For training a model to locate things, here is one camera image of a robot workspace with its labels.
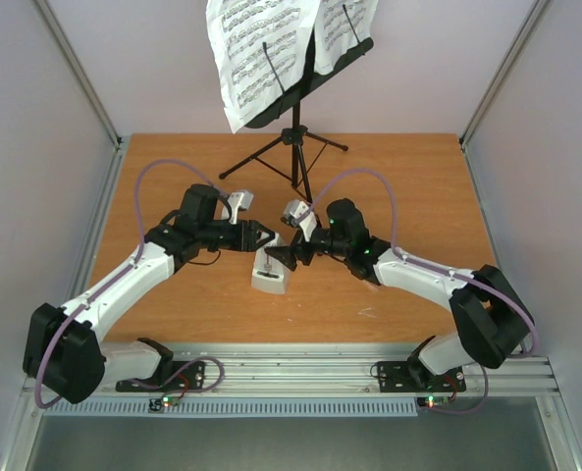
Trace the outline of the white grey metronome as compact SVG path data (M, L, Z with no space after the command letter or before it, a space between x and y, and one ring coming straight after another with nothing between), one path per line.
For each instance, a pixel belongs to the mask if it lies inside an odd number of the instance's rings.
M283 295L287 292L290 270L280 261L268 255L269 246L282 246L285 242L279 234L255 252L251 273L251 287L268 294Z

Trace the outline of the black tripod music stand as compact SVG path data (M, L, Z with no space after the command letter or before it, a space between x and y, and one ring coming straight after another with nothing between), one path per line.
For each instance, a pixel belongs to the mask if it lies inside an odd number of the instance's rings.
M251 162L262 163L263 154L278 145L285 145L291 148L291 169L285 173L284 177L290 182L291 187L306 199L312 197L311 185L309 182L309 172L312 168L307 163L304 156L304 141L307 138L316 140L324 147L332 146L341 151L347 151L348 147L342 143L336 143L329 138L318 135L308 129L301 121L301 103L317 88L321 87L327 81L331 80L337 74L364 56L374 46L374 41L370 36L363 40L359 45L349 49L336 63L334 70L326 75L319 75L314 71L315 63L315 34L314 27L309 39L309 45L306 52L304 74L300 81L286 91L283 96L277 99L274 104L266 108L256 118L249 122L242 129L258 130L269 126L274 121L280 119L285 113L291 113L291 123L288 127L282 129L278 136L262 148L253 152L243 160L234 164L229 169L220 174L221 179L237 172L242 167Z

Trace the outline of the clear plastic metronome cover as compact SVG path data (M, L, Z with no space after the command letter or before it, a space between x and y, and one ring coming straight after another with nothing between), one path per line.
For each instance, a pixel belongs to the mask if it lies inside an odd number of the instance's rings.
M371 278L363 280L362 283L372 292L379 292L381 289L381 285Z

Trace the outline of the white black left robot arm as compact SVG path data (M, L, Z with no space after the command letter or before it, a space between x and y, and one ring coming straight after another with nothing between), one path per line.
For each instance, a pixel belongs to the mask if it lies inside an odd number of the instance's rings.
M104 340L135 304L174 276L200 251L257 252L274 231L240 212L253 196L243 190L228 196L209 185L194 184L179 208L143 234L134 252L103 280L59 307L49 303L31 315L23 370L35 380L33 398L41 409L48 388L57 399L76 404L103 384L128 381L162 391L175 380L174 354L163 344L140 338L119 348Z

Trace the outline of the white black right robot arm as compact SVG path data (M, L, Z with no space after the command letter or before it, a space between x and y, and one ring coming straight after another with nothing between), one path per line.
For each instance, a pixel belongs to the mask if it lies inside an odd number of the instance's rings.
M430 389L447 371L472 363L497 369L525 338L536 335L531 314L498 268L456 269L414 256L371 235L347 198L330 203L326 214L323 226L304 202L290 202L283 220L296 229L295 236L288 245L266 248L266 254L290 270L309 265L316 255L331 256L361 281L402 289L445 308L454 333L425 340L409 356L410 380L418 388Z

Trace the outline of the left white sheet music page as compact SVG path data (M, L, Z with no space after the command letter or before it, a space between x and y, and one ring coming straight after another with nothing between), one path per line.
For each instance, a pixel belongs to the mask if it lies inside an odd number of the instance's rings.
M232 132L246 127L304 74L317 1L209 1L208 39Z

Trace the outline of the white sheet music page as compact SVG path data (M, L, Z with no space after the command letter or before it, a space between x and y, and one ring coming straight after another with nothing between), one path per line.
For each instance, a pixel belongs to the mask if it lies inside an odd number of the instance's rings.
M246 127L304 74L317 1L209 1L208 39L232 132Z
M370 36L378 0L321 1L315 21L314 71L334 70L339 59Z

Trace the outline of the right white sheet music page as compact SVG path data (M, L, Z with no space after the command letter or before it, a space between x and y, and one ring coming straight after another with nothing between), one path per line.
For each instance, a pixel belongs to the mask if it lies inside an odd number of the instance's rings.
M315 21L314 71L334 70L339 59L370 36L378 0L321 1Z

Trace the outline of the aluminium front frame rails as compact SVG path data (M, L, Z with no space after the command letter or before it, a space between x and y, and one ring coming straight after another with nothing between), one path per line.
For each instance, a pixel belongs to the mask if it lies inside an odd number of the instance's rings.
M224 364L225 379L204 396L218 397L357 397L378 396L370 375L378 361L405 360L414 343L165 343L178 360L212 356ZM560 396L546 357L508 359L489 370L489 397ZM466 391L458 399L480 397L484 379L479 366L463 367Z

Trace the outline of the left aluminium corner post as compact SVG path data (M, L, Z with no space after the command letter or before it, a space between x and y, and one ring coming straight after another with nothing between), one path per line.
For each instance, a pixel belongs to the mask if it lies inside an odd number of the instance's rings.
M122 143L122 137L116 130L113 121L101 102L94 86L92 85L72 42L64 31L57 15L47 0L32 0L32 6L36 13L44 22L49 34L55 42L60 54L71 71L76 83L79 85L85 99L87 100L95 117L98 119L102 129L115 150L118 150Z

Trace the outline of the aluminium corner post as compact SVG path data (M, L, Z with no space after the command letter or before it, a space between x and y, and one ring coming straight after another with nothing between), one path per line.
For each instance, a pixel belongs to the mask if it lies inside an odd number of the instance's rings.
M498 94L503 89L505 82L509 78L512 70L516 66L524 49L527 47L527 44L549 10L551 4L551 0L536 0L530 5L513 39L510 41L507 50L503 54L500 64L489 85L476 106L472 117L458 139L460 149L463 153L466 152L469 142L490 111Z
M32 6L36 13L44 22L49 34L55 42L60 54L71 71L76 83L79 85L85 99L87 100L95 117L98 119L102 129L115 150L118 150L122 143L122 137L116 130L113 121L101 102L94 86L92 85L72 42L64 31L57 15L47 0L32 0Z

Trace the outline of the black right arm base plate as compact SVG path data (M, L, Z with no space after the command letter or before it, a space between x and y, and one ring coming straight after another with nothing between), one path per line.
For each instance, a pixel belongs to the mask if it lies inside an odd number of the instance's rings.
M405 361L378 361L369 370L378 382L381 393L463 393L466 391L461 368L448 370L444 375L431 376L418 385L410 375Z

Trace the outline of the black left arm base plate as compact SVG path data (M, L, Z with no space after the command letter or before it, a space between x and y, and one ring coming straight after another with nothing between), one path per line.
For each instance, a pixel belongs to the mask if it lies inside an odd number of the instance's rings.
M206 361L175 361L165 379L153 377L135 381L120 381L118 393L177 393L199 392L206 386Z

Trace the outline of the right aluminium corner post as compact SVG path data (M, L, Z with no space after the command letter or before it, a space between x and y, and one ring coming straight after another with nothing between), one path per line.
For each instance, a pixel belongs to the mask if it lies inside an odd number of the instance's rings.
M512 70L516 66L524 49L527 47L527 44L549 10L551 4L551 0L536 0L530 5L513 39L510 41L507 50L503 54L500 64L489 85L476 106L472 117L458 139L460 149L463 153L466 152L469 142L490 111L498 94L503 89L505 82L509 78Z

